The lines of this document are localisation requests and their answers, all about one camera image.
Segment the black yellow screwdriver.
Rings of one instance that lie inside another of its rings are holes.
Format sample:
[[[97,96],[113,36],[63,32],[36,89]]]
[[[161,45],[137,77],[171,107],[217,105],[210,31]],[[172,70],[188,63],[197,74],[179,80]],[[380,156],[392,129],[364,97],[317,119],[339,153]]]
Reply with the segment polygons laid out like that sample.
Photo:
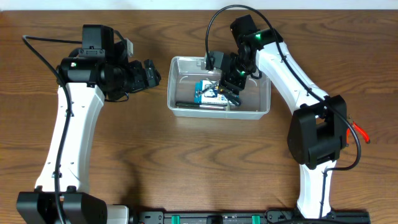
[[[235,106],[241,106],[241,100],[239,99],[239,96],[235,95],[233,92],[220,90],[218,93],[223,95],[228,103],[231,103]]]

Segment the white blue cardboard box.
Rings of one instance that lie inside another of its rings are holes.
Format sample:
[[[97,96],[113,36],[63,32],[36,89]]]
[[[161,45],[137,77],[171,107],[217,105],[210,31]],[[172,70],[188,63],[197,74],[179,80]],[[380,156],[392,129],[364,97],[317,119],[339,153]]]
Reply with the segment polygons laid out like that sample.
[[[203,100],[222,100],[227,101],[226,98],[218,93],[218,85],[213,89],[208,90],[204,95],[196,96],[196,90],[203,90],[205,87],[211,84],[211,80],[200,80],[195,84],[194,90],[194,101],[203,101]]]

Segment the small silver wrench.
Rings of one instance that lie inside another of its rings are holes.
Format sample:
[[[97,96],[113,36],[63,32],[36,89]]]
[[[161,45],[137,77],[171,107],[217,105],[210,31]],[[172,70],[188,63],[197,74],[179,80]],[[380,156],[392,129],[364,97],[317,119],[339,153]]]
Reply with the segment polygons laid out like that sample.
[[[214,87],[216,87],[219,84],[219,81],[211,81],[211,84],[207,87],[205,87],[203,90],[196,90],[195,94],[196,96],[201,96],[204,95],[208,90],[213,89]]]

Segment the clear plastic container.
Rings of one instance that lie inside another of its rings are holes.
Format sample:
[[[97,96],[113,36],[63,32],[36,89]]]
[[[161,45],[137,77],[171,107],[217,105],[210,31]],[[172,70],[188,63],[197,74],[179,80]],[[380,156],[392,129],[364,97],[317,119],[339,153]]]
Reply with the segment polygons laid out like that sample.
[[[241,106],[229,111],[195,110],[177,108],[177,101],[193,101],[196,82],[200,80],[219,81],[221,70],[205,69],[203,57],[176,56],[172,59],[167,87],[167,106],[175,116],[196,118],[226,118],[226,119],[260,119],[271,108],[271,81],[263,75],[260,80],[248,77],[245,89],[239,93]]]

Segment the small black-handled hammer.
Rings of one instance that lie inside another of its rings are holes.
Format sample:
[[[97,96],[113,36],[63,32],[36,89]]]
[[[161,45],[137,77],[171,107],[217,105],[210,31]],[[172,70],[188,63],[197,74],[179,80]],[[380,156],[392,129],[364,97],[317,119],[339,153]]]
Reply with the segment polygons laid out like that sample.
[[[203,100],[203,101],[177,101],[175,103],[177,108],[189,108],[195,110],[223,110],[229,111],[235,108],[236,105],[229,101],[222,100]]]

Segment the red-handled pliers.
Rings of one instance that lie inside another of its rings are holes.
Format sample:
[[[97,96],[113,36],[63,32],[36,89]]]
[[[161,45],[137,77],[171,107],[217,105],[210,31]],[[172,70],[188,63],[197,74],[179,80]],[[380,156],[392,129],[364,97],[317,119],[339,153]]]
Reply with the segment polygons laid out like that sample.
[[[360,127],[356,122],[354,122],[354,120],[352,119],[351,115],[348,115],[348,122],[351,125],[351,127],[358,132],[360,135],[362,135],[363,139],[365,140],[366,144],[370,144],[371,143],[371,139],[369,137],[369,134],[362,128]],[[346,146],[349,146],[349,136],[350,136],[350,129],[348,128],[346,130]]]

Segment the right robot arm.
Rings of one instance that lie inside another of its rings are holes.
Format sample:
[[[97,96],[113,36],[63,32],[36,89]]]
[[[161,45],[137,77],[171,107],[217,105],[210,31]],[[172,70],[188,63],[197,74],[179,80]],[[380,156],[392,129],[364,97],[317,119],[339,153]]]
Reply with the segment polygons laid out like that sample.
[[[220,69],[221,92],[236,106],[246,80],[266,75],[285,100],[292,120],[287,145],[300,169],[297,210],[302,218],[326,218],[331,213],[331,175],[346,146],[346,102],[330,96],[292,58],[283,37],[273,27],[260,30],[251,15],[230,25],[237,53],[206,50],[207,70]]]

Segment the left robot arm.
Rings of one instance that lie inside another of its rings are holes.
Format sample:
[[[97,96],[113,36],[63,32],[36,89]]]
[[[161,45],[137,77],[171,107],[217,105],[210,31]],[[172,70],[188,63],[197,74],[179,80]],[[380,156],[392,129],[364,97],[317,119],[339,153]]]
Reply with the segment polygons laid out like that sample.
[[[122,103],[153,88],[161,76],[153,61],[132,60],[133,44],[117,30],[85,24],[82,39],[51,71],[58,82],[55,127],[44,167],[16,208],[26,223],[136,223],[126,205],[90,194],[90,154],[105,103]]]

